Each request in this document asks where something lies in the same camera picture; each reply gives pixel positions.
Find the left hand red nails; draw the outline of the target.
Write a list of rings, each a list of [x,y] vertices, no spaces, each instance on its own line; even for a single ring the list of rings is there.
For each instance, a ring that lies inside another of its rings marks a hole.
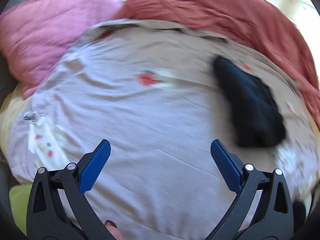
[[[116,240],[123,240],[123,236],[118,230],[115,222],[107,220],[104,225]]]

